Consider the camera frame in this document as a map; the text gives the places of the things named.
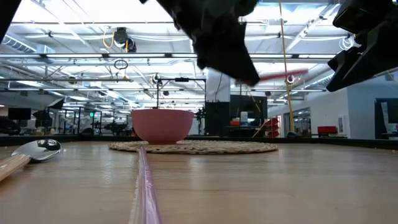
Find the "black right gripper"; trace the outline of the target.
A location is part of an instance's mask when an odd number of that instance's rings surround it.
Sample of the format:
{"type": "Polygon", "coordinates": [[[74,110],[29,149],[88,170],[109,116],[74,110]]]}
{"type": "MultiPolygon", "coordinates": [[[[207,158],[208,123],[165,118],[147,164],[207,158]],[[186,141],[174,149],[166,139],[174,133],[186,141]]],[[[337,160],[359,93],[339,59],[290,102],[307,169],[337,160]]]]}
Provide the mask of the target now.
{"type": "Polygon", "coordinates": [[[398,67],[398,4],[370,4],[361,13],[360,47],[342,50],[327,63],[335,72],[326,86],[330,92],[398,67]]]}

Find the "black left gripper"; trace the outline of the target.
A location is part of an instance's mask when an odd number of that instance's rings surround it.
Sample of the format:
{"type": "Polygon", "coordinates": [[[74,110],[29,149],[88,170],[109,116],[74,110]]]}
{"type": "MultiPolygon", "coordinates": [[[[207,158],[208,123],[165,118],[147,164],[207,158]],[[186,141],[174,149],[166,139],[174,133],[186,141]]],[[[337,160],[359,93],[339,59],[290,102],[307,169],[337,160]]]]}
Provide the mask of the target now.
{"type": "MultiPolygon", "coordinates": [[[[190,38],[210,34],[218,22],[232,24],[253,12],[258,0],[156,0],[172,18],[177,30],[190,38]]],[[[244,43],[245,33],[201,36],[194,41],[197,65],[212,68],[249,86],[259,74],[244,43]]]]}

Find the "red-handled metal fork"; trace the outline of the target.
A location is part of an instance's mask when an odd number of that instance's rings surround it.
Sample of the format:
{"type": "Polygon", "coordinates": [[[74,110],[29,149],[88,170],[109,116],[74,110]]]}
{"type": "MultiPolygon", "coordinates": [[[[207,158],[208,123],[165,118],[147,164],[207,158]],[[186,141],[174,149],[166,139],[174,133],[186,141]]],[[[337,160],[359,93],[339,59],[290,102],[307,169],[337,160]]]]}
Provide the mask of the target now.
{"type": "Polygon", "coordinates": [[[263,75],[260,76],[258,78],[258,81],[255,81],[253,83],[247,81],[247,80],[238,80],[236,83],[237,84],[245,84],[245,85],[249,85],[249,86],[255,86],[257,85],[259,82],[266,82],[269,80],[277,80],[277,79],[285,79],[288,81],[288,84],[291,84],[294,82],[295,76],[297,75],[306,75],[308,73],[308,69],[307,68],[303,68],[303,69],[298,69],[298,70],[289,70],[286,72],[279,72],[279,73],[270,73],[267,75],[263,75]]]}

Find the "pink drinking straw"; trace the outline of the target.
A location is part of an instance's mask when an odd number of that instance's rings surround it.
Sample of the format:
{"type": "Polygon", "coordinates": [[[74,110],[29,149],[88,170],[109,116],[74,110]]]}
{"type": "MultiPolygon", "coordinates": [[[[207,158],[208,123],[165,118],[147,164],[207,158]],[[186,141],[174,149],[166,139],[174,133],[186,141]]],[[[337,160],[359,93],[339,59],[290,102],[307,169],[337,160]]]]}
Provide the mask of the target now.
{"type": "Polygon", "coordinates": [[[144,146],[140,147],[138,155],[136,188],[128,224],[163,224],[157,201],[154,176],[144,146]]]}

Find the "orange-handled metal spoon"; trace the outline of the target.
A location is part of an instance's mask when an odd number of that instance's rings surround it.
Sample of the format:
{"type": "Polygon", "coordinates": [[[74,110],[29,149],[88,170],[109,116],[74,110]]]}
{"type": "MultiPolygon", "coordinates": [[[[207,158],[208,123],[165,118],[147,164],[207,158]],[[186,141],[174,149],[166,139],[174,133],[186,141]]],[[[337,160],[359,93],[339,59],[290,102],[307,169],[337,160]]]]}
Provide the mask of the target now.
{"type": "Polygon", "coordinates": [[[23,144],[0,161],[0,182],[30,162],[47,161],[55,157],[61,149],[62,145],[54,139],[39,139],[23,144]]]}

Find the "black upright panel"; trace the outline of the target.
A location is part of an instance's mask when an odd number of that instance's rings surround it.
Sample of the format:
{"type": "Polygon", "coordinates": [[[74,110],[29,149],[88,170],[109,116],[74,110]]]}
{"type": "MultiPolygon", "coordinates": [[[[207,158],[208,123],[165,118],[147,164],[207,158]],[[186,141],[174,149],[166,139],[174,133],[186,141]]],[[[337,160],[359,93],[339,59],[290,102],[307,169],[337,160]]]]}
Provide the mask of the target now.
{"type": "Polygon", "coordinates": [[[248,125],[260,126],[267,119],[267,97],[231,95],[230,118],[240,118],[241,112],[248,113],[248,125]]]}

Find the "black cabinet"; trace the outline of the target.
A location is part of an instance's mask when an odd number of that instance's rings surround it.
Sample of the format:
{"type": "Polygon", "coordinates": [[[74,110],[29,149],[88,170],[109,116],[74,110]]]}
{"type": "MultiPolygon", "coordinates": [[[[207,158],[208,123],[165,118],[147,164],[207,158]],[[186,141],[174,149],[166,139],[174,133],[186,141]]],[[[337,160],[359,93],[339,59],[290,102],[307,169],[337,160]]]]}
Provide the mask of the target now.
{"type": "Polygon", "coordinates": [[[230,102],[205,103],[205,132],[210,136],[227,136],[230,121],[230,102]]]}

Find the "red box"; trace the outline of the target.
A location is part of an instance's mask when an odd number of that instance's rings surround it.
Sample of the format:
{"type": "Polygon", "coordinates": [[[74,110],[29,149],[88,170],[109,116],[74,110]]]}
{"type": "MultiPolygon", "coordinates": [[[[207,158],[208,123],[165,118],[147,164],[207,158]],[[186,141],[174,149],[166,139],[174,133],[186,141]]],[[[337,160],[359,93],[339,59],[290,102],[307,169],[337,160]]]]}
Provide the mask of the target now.
{"type": "Polygon", "coordinates": [[[336,126],[318,126],[318,134],[337,134],[338,128],[336,126]]]}

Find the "red storage bins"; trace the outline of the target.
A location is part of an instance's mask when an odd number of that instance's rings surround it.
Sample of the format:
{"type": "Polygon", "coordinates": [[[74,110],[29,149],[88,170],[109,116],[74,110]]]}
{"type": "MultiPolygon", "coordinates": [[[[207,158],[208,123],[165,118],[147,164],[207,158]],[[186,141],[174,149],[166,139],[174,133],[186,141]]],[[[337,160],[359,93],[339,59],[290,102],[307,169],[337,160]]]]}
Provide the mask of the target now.
{"type": "Polygon", "coordinates": [[[265,135],[268,138],[277,138],[279,133],[279,119],[271,118],[265,123],[265,135]]]}

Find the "round woven straw placemat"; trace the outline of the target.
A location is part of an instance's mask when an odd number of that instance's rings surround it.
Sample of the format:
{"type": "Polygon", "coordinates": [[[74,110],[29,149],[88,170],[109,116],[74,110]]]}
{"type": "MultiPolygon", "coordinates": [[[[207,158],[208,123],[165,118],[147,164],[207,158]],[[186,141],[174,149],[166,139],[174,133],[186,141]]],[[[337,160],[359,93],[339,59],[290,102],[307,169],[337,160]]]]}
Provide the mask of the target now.
{"type": "Polygon", "coordinates": [[[145,149],[152,154],[191,154],[191,155],[221,155],[221,154],[257,154],[277,151],[275,144],[265,142],[245,141],[206,141],[184,140],[175,144],[149,144],[146,141],[112,142],[110,150],[139,152],[145,149]]]}

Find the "pink bowl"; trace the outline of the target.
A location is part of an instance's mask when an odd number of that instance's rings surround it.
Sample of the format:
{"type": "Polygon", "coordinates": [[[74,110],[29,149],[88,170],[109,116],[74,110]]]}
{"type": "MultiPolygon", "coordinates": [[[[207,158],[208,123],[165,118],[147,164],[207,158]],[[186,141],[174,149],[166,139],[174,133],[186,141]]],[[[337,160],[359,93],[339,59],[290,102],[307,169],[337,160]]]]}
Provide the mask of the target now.
{"type": "Polygon", "coordinates": [[[136,135],[143,141],[175,144],[188,136],[194,113],[169,109],[132,110],[131,118],[136,135]]]}

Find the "black background monitor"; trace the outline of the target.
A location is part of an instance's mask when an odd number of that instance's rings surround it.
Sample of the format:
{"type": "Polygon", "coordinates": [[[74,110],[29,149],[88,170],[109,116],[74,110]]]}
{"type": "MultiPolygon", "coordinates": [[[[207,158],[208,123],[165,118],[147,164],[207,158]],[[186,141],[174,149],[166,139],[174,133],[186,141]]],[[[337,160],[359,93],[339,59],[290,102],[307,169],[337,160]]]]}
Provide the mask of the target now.
{"type": "Polygon", "coordinates": [[[11,120],[30,120],[32,110],[30,108],[8,108],[7,116],[11,120]]]}

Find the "black background gantry frame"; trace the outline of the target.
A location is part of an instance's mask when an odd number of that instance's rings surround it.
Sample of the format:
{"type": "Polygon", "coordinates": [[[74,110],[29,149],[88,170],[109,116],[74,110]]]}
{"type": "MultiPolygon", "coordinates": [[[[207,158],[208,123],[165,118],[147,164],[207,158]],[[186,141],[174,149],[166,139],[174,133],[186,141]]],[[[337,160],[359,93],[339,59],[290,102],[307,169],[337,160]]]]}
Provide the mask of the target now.
{"type": "Polygon", "coordinates": [[[204,100],[207,100],[207,96],[206,96],[206,91],[207,91],[207,85],[206,85],[206,78],[187,78],[187,77],[177,77],[177,78],[160,78],[157,77],[156,79],[156,92],[157,92],[157,97],[156,97],[156,109],[159,109],[159,95],[160,95],[160,82],[165,81],[165,83],[162,85],[162,88],[164,88],[169,82],[181,82],[181,83],[185,83],[185,82],[195,82],[203,91],[204,91],[204,100]],[[204,86],[201,86],[198,82],[199,81],[203,81],[204,82],[204,86]]]}

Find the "black aluminium table frame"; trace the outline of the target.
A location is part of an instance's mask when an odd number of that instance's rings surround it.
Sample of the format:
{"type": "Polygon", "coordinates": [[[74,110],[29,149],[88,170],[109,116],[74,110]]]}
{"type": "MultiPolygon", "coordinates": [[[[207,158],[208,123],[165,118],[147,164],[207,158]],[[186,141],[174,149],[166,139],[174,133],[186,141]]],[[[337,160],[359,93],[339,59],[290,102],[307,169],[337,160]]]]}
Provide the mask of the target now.
{"type": "MultiPolygon", "coordinates": [[[[0,136],[0,146],[17,146],[39,139],[54,139],[58,142],[106,141],[131,142],[140,141],[132,136],[89,136],[89,135],[54,135],[54,136],[0,136]]],[[[265,142],[271,144],[331,144],[339,146],[353,146],[398,151],[398,140],[382,139],[346,139],[346,138],[249,138],[249,137],[216,137],[216,136],[188,136],[185,140],[203,141],[243,141],[265,142]]]]}

